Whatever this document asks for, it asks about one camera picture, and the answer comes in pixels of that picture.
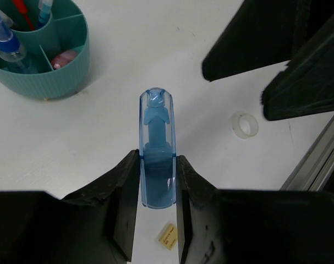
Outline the black pen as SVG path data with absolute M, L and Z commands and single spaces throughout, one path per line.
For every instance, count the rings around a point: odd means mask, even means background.
M 2 18 L 7 27 L 12 28 L 14 26 L 14 21 L 1 10 L 0 17 Z

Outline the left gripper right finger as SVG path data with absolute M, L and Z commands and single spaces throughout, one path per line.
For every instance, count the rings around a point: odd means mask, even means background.
M 176 159 L 180 263 L 334 263 L 334 194 L 218 189 Z

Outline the blue eraser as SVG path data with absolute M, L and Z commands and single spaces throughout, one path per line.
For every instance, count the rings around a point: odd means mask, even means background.
M 176 136 L 172 95 L 154 87 L 139 101 L 141 202 L 159 210 L 176 202 Z

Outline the clear glue bottle blue cap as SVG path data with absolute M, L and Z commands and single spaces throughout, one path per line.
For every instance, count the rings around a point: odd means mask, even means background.
M 38 74 L 39 71 L 26 47 L 0 16 L 0 58 L 7 63 L 10 72 Z

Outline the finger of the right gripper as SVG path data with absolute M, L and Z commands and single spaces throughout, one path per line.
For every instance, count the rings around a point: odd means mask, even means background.
M 334 111 L 334 14 L 265 88 L 269 121 Z
M 202 62 L 215 81 L 288 61 L 306 43 L 311 1 L 244 1 Z

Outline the clear tape roll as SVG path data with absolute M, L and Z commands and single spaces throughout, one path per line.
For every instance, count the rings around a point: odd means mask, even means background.
M 235 112 L 231 116 L 233 132 L 240 139 L 246 140 L 257 135 L 258 121 L 249 113 Z

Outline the red pen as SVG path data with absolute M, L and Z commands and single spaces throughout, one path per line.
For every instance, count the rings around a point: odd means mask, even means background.
M 32 24 L 29 16 L 28 16 L 28 9 L 24 3 L 23 0 L 12 0 L 12 2 L 14 3 L 16 9 L 18 10 L 18 12 L 24 17 L 27 25 L 29 26 L 31 31 L 36 30 L 36 28 L 34 27 L 34 25 Z

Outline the pink eraser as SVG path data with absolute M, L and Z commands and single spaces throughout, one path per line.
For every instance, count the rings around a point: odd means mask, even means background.
M 73 61 L 77 55 L 78 52 L 74 50 L 64 51 L 51 60 L 51 66 L 54 70 L 63 68 L 65 65 Z

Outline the blue clear pen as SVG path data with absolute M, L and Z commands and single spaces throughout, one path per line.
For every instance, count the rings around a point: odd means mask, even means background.
M 53 5 L 53 0 L 39 0 L 39 16 L 38 26 L 39 28 L 46 25 L 50 18 L 50 13 Z

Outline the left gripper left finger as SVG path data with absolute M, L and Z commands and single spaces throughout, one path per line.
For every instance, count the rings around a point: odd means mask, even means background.
M 0 263 L 128 263 L 139 193 L 138 150 L 62 199 L 0 191 Z

